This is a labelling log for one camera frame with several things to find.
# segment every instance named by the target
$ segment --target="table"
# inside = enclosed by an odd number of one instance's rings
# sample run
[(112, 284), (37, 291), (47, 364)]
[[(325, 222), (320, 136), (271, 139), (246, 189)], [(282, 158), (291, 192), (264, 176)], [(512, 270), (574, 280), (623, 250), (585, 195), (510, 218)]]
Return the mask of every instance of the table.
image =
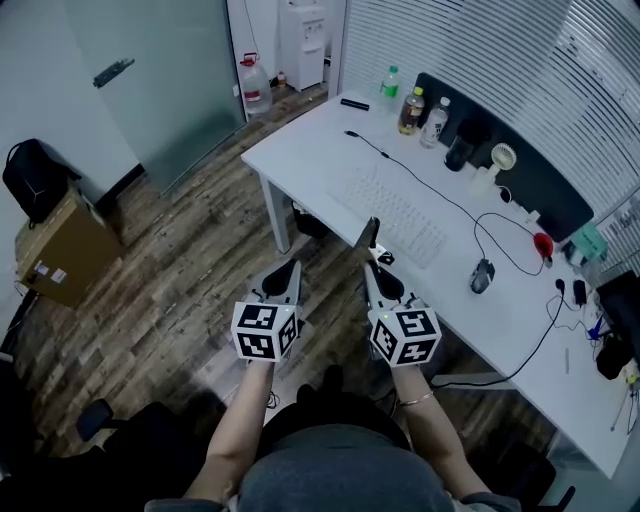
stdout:
[[(379, 181), (402, 190), (403, 196), (413, 204), (423, 205), (423, 211), (437, 220), (448, 236), (426, 269), (419, 268), (383, 237), (381, 243), (396, 257), (394, 271), (411, 282), (440, 320), (497, 372), (513, 373), (550, 324), (545, 305), (557, 294), (556, 279), (566, 283), (566, 300), (571, 303), (572, 283), (577, 278), (574, 271), (557, 256), (551, 269), (543, 269), (537, 277), (528, 276), (509, 262), (479, 229), (478, 237), (496, 267), (496, 276), (483, 294), (474, 294), (469, 288), (469, 277), (481, 253), (473, 238), (473, 222), (420, 185), (406, 170), (381, 157), (362, 140), (345, 135), (344, 131), (353, 130), (366, 137), (476, 217), (491, 211), (524, 224), (524, 215), (504, 204), (495, 191), (479, 197), (469, 194), (474, 169), (467, 164), (459, 173), (449, 171), (443, 164), (446, 148), (442, 144), (431, 150), (424, 149), (418, 143), (418, 136), (398, 133), (391, 115), (376, 108), (365, 112), (342, 106), (339, 104), (342, 97), (368, 103), (355, 92), (343, 93), (242, 155), (243, 161), (260, 175), (278, 248), (284, 253), (290, 247), (285, 223), (287, 198), (295, 200), (354, 246), (366, 226), (366, 219), (341, 205), (328, 191), (339, 186), (349, 170), (374, 169)], [(506, 172), (517, 172), (517, 165)], [(497, 217), (486, 217), (482, 223), (521, 267), (533, 272), (538, 270), (540, 257), (529, 235)], [(541, 231), (537, 225), (528, 227)], [(552, 314), (558, 301), (555, 299), (550, 304)], [(573, 327), (582, 318), (581, 313), (563, 308), (557, 325)], [(586, 318), (585, 323), (592, 327), (593, 316)], [(573, 332), (552, 328), (538, 353), (510, 385), (605, 475), (613, 476), (627, 444), (626, 418), (631, 400), (626, 400), (622, 419), (612, 431), (626, 385), (622, 377), (608, 381), (600, 375), (593, 361), (593, 349), (580, 327)]]

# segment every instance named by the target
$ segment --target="black tumbler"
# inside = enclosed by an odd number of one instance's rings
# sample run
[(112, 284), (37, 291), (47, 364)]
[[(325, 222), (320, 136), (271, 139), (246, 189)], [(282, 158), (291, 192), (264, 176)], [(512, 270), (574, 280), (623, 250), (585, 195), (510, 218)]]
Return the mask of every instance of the black tumbler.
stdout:
[(456, 138), (444, 157), (444, 164), (452, 171), (458, 172), (471, 158), (475, 149), (488, 139), (488, 130), (485, 125), (465, 119), (458, 126)]

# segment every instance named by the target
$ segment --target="red object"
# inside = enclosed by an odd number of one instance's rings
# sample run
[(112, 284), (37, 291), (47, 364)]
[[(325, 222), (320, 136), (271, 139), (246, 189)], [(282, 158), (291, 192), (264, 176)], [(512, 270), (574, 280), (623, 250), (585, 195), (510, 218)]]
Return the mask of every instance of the red object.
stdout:
[(256, 52), (245, 53), (244, 59), (240, 61), (240, 64), (242, 66), (251, 67), (257, 62), (257, 60), (258, 60), (258, 54)]
[(553, 240), (549, 235), (536, 233), (533, 235), (533, 244), (543, 258), (551, 258), (553, 254)]

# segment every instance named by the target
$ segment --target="black bag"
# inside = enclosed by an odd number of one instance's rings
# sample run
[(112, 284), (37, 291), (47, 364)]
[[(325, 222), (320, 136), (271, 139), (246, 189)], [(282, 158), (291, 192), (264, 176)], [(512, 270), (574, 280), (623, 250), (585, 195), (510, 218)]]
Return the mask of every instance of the black bag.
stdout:
[(36, 139), (13, 146), (2, 173), (9, 192), (36, 224), (44, 221), (67, 193), (67, 178), (77, 180), (80, 176), (51, 160)]

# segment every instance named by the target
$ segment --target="person's left arm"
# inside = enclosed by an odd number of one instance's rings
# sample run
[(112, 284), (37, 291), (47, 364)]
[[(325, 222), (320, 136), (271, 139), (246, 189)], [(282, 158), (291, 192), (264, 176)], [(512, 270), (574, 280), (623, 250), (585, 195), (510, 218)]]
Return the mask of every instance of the person's left arm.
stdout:
[(273, 383), (273, 363), (253, 361), (216, 428), (207, 459), (184, 495), (224, 504), (252, 466)]

